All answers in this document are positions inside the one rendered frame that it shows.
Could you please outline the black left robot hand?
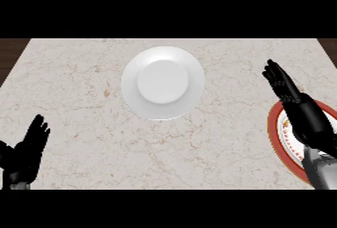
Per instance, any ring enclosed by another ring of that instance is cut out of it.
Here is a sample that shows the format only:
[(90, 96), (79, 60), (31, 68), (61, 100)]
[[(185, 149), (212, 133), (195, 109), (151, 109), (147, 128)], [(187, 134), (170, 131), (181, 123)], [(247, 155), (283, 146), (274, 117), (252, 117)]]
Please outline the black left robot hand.
[(3, 169), (5, 190), (12, 190), (9, 188), (11, 184), (21, 182), (31, 184), (36, 181), (49, 134), (48, 122), (43, 115), (39, 114), (17, 146), (11, 147), (0, 140), (0, 168)]

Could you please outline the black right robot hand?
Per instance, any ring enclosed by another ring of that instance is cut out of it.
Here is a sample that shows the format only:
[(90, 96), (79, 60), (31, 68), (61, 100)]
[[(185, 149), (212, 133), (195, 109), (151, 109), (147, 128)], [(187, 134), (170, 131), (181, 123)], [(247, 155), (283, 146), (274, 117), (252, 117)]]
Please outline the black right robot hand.
[(283, 103), (297, 141), (337, 158), (337, 134), (318, 103), (299, 91), (290, 75), (274, 60), (268, 60), (262, 75)]

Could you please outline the red-rimmed white plate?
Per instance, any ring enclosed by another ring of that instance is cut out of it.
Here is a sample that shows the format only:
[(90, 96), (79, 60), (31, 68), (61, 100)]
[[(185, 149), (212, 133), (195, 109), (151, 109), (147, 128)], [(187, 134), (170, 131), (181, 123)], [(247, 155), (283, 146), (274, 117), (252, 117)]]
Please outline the red-rimmed white plate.
[[(323, 102), (317, 101), (317, 103), (331, 122), (333, 131), (337, 134), (337, 111)], [(294, 175), (311, 184), (302, 164), (306, 145), (296, 139), (294, 129), (281, 102), (277, 102), (271, 108), (268, 117), (268, 132), (272, 148), (283, 163)]]

